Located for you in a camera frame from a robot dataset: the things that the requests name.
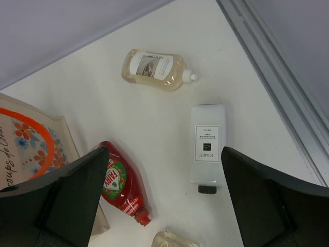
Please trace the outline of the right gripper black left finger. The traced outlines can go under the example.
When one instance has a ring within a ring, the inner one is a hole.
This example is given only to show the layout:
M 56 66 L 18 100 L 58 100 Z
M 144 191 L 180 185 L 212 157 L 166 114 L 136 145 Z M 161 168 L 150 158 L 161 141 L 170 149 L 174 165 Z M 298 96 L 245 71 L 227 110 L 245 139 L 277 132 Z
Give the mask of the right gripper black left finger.
M 1 246 L 88 246 L 109 159 L 97 148 L 1 190 Z

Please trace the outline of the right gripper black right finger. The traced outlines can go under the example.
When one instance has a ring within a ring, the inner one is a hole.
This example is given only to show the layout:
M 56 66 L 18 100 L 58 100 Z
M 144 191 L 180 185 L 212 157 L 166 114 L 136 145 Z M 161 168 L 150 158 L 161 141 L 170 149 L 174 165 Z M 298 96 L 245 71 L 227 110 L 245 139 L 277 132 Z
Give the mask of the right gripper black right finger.
M 230 147 L 222 165 L 244 246 L 328 246 L 328 188 Z

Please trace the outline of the red Fairy dish soap bottle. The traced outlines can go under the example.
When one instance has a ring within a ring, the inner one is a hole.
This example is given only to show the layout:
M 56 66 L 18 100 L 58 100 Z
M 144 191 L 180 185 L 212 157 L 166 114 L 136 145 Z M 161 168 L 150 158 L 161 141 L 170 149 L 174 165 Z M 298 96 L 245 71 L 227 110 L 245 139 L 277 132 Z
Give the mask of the red Fairy dish soap bottle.
M 102 198 L 137 223 L 151 223 L 150 206 L 140 171 L 132 160 L 110 141 L 102 141 L 96 148 L 107 148 L 109 152 Z

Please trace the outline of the white Bonaits lotion tube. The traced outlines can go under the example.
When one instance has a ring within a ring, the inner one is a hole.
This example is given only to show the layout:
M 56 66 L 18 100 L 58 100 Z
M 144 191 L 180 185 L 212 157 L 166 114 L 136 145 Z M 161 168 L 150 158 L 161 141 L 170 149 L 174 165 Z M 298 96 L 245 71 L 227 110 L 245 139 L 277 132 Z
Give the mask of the white Bonaits lotion tube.
M 223 104 L 191 109 L 190 182 L 201 194 L 214 195 L 222 182 L 221 155 L 227 145 L 227 112 Z

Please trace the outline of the clear Malory soap bottle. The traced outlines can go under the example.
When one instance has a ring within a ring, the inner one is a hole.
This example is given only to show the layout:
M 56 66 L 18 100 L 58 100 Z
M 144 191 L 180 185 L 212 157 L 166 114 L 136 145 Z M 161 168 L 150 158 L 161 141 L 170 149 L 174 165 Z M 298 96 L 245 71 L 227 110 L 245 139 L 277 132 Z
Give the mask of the clear Malory soap bottle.
M 153 238 L 151 247 L 199 247 L 199 245 L 169 230 L 162 230 Z
M 171 92 L 183 84 L 198 80 L 177 54 L 159 54 L 139 49 L 131 50 L 123 62 L 121 77 L 129 83 L 143 84 Z

